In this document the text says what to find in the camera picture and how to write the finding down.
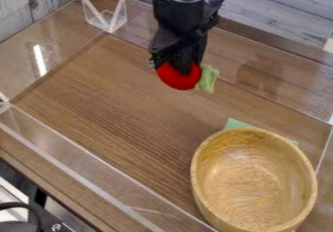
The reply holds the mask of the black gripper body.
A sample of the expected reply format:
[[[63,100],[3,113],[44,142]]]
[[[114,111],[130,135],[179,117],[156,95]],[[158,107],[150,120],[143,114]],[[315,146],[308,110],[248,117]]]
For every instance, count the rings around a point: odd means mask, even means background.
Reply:
[[[158,31],[148,50],[151,63],[159,68],[172,64],[172,55],[179,46],[202,45],[204,54],[208,31],[218,24],[222,0],[152,0]]]

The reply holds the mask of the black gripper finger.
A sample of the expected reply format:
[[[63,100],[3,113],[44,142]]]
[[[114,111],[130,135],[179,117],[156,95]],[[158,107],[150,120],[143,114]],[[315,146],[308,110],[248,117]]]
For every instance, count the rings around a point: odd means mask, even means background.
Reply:
[[[172,55],[172,66],[183,74],[188,75],[192,71],[192,64],[200,64],[203,59],[202,45],[179,46]]]

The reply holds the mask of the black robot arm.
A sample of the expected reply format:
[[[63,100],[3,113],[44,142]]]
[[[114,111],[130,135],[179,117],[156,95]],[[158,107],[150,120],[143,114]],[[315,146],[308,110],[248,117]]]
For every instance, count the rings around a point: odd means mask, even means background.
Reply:
[[[224,1],[152,0],[158,30],[148,50],[155,68],[168,62],[182,75],[190,75],[192,64],[200,65]]]

